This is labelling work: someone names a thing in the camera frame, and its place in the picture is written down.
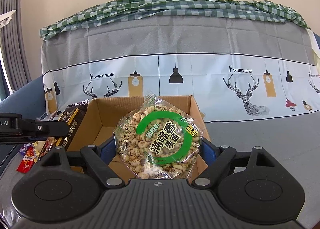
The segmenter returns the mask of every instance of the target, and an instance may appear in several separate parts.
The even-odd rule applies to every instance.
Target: gray curtain
[[[31,81],[22,39],[20,0],[1,0],[0,6],[0,14],[17,10],[12,20],[0,29],[0,38],[10,86],[18,90]]]

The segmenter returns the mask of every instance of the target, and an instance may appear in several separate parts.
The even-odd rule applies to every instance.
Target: green circular label
[[[177,113],[170,112],[170,111],[154,111],[145,116],[142,121],[138,124],[136,129],[136,134],[142,134],[145,130],[145,128],[155,119],[160,118],[169,118],[174,121],[176,121],[182,128],[182,131],[184,133],[184,140],[183,144],[181,145],[181,148],[179,151],[177,151],[175,154],[170,155],[168,157],[151,157],[148,158],[149,162],[155,163],[155,164],[168,164],[176,161],[181,161],[184,156],[187,155],[191,144],[192,144],[192,136],[188,132],[186,132],[186,127],[189,125],[188,122],[183,120],[183,117]]]

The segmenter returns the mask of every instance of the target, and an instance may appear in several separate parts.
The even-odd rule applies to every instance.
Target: purple wrapper
[[[30,145],[31,145],[31,143],[26,143],[20,148],[19,152],[20,152],[20,154],[22,156],[24,156],[26,154],[26,152],[29,149]]]

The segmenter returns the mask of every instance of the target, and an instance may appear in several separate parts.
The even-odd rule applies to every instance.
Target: snack bag
[[[29,149],[30,145],[31,145],[31,142],[30,142],[30,143],[25,143],[25,144],[20,148],[19,152],[20,152],[20,154],[21,154],[22,156],[24,156],[24,155],[26,154],[26,152],[27,152],[27,150]]]
[[[56,142],[57,140],[54,137],[48,137],[42,147],[41,152],[39,153],[39,156],[37,157],[37,161],[38,159],[41,160],[41,158],[52,149],[52,147],[56,144]]]
[[[36,141],[36,142],[33,142],[33,149],[34,149],[34,154],[35,154],[35,159],[33,160],[35,163],[38,162],[38,159],[39,159],[39,156],[40,156],[40,153],[42,152],[43,148],[44,148],[44,145],[45,145],[46,141]]]
[[[202,136],[197,120],[155,94],[114,130],[117,154],[139,178],[188,178]]]
[[[87,112],[88,104],[89,100],[84,100],[72,105],[68,105],[66,110],[62,113],[59,121],[66,122],[69,125],[69,133],[65,137],[56,138],[56,146],[63,146],[66,150],[68,150],[68,147],[71,144],[71,141],[75,136],[76,131],[78,130],[85,116],[85,113]]]
[[[33,149],[33,144],[31,144],[26,151],[25,156],[23,157],[22,161],[20,162],[19,167],[17,168],[17,171],[21,173],[27,173],[33,166],[35,154]]]

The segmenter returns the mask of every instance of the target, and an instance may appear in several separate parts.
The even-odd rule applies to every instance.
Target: open cardboard box
[[[163,96],[160,98],[202,123],[204,137],[210,141],[198,105],[193,96]],[[129,112],[140,108],[143,105],[143,100],[144,97],[112,97],[92,100],[88,105],[87,113],[68,151],[78,151],[86,145],[95,144],[98,146],[105,142],[113,136],[113,130],[119,120]],[[109,167],[126,183],[130,178],[134,178],[134,174],[124,165],[118,156],[115,156]],[[190,180],[192,181],[206,168],[206,163],[198,156]]]

